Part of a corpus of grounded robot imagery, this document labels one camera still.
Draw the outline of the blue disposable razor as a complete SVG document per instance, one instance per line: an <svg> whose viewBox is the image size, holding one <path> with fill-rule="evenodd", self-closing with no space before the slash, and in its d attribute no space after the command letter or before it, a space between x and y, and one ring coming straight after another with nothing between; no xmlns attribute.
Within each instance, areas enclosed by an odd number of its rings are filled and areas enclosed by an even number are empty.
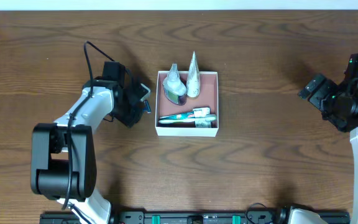
<svg viewBox="0 0 358 224"><path fill-rule="evenodd" d="M144 109L143 109L144 113L150 114L151 113L151 108L149 105L149 102L147 100L144 100Z"/></svg>

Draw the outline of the clear spray bottle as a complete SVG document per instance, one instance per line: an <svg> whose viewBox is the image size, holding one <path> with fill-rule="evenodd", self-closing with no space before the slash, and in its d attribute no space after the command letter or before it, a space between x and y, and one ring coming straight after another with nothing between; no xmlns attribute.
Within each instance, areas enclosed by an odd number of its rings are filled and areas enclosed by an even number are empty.
<svg viewBox="0 0 358 224"><path fill-rule="evenodd" d="M173 104L182 106L186 103L186 86L180 79L176 63L172 64L163 80L163 90L165 97Z"/></svg>

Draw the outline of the white cream tube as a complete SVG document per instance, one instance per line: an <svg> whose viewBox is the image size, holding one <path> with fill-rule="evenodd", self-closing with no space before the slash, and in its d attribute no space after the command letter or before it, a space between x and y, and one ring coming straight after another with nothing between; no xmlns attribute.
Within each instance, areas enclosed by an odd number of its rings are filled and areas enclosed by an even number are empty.
<svg viewBox="0 0 358 224"><path fill-rule="evenodd" d="M200 88L201 88L200 71L198 67L196 53L193 52L189 70L188 70L188 77L186 80L187 96L190 98L198 97L198 95L200 94Z"/></svg>

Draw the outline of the red teal toothpaste tube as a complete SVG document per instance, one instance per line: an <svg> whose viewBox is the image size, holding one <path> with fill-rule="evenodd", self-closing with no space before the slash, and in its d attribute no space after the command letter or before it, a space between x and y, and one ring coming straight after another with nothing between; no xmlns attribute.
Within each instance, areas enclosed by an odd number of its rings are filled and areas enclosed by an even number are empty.
<svg viewBox="0 0 358 224"><path fill-rule="evenodd" d="M204 118L211 113L209 107L194 108L192 111L180 114L173 114L168 116L161 116L160 119L187 119L187 118Z"/></svg>

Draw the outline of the green soap packet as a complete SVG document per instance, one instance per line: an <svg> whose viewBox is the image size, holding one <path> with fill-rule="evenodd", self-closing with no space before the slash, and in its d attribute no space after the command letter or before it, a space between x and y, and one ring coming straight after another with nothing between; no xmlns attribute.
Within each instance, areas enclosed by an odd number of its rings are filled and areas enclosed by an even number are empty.
<svg viewBox="0 0 358 224"><path fill-rule="evenodd" d="M212 124L210 121L200 120L200 121L195 121L195 127L196 128L212 128Z"/></svg>

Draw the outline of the green white toothbrush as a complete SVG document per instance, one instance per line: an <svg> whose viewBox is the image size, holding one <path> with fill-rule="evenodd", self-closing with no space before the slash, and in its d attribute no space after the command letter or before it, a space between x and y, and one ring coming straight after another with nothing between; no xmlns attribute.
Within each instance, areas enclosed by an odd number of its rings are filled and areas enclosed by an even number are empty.
<svg viewBox="0 0 358 224"><path fill-rule="evenodd" d="M185 119L160 119L158 122L160 124L173 124L173 123L193 123L196 121L207 121L212 122L217 120L217 116L215 114L209 114L202 118L185 118Z"/></svg>

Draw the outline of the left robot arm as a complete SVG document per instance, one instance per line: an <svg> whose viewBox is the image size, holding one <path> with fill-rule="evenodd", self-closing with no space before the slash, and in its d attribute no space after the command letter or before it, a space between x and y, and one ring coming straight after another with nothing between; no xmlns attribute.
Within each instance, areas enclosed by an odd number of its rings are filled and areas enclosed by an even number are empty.
<svg viewBox="0 0 358 224"><path fill-rule="evenodd" d="M105 62L91 77L77 102L52 123L32 131L30 186L33 193L62 205L43 213L41 223L114 223L111 203L96 189L93 135L106 116L128 128L150 112L150 88L118 62Z"/></svg>

